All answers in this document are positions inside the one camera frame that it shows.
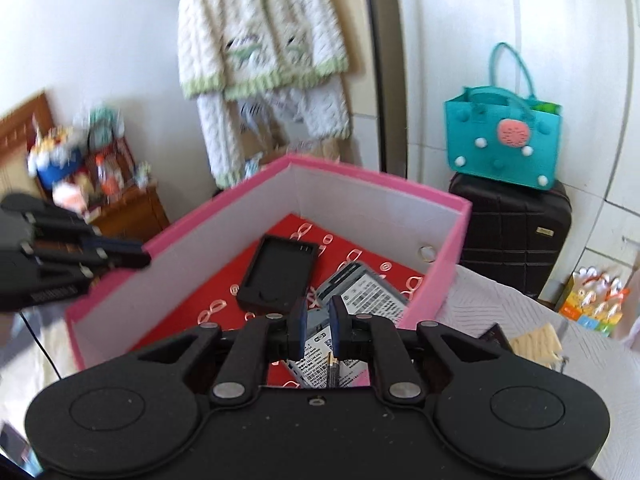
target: cabinet handle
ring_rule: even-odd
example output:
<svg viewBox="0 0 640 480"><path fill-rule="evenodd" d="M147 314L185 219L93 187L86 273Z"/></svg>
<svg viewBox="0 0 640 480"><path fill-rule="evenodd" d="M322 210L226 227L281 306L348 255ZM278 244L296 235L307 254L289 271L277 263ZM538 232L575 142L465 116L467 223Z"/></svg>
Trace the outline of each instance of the cabinet handle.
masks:
<svg viewBox="0 0 640 480"><path fill-rule="evenodd" d="M640 249L640 242L636 242L631 238L627 238L625 235L622 235L622 242L628 245L635 247L636 249Z"/></svg>

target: pink watermelon charm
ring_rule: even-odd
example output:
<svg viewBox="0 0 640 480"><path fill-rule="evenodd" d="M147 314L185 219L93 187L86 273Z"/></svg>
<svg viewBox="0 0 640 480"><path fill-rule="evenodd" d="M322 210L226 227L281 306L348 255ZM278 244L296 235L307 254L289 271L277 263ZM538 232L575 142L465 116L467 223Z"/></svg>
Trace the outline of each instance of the pink watermelon charm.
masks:
<svg viewBox="0 0 640 480"><path fill-rule="evenodd" d="M498 123L498 140L512 148L522 148L529 142L529 125L516 119L503 119Z"/></svg>

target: white knit cardigan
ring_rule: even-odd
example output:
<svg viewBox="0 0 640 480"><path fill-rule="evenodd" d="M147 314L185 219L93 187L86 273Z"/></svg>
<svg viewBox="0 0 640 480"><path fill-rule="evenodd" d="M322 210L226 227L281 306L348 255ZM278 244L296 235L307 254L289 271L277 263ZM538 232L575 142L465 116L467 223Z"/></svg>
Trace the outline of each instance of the white knit cardigan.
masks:
<svg viewBox="0 0 640 480"><path fill-rule="evenodd" d="M180 0L178 57L187 98L310 88L348 68L331 0Z"/></svg>

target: white wardrobe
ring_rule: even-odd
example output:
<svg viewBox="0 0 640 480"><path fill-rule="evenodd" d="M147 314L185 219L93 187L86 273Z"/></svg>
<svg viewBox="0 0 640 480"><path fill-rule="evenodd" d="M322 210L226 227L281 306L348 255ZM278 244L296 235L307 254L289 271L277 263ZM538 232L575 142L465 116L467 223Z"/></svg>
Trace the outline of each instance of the white wardrobe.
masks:
<svg viewBox="0 0 640 480"><path fill-rule="evenodd" d="M640 54L640 39L635 41L640 22L630 15L635 0L399 1L407 66L408 177L448 188L452 171L445 151L444 101L459 95L463 86L489 84L489 54L496 43L507 41L522 54L537 96L563 108L557 177L571 199L573 225L541 299L553 300L578 264L615 267L627 277L637 248L617 239L623 247L610 246L624 211L610 211L614 206L606 201L633 202L640 213L640 189L634 187L640 184L640 88L634 106L630 77L635 69L640 86L640 57L634 68L631 56L632 49ZM508 56L502 56L499 67L500 86L528 94ZM625 239L640 242L640 218L631 214L624 221L635 228Z"/></svg>

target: plastic bottle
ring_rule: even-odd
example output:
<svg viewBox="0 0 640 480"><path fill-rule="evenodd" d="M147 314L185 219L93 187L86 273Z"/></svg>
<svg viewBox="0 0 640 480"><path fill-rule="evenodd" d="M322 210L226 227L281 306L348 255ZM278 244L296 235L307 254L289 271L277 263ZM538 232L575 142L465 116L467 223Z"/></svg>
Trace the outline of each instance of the plastic bottle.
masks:
<svg viewBox="0 0 640 480"><path fill-rule="evenodd" d="M114 167L110 160L105 160L104 155L96 155L95 166L98 170L98 181L102 192L108 198L114 198L121 191L122 174L119 168Z"/></svg>

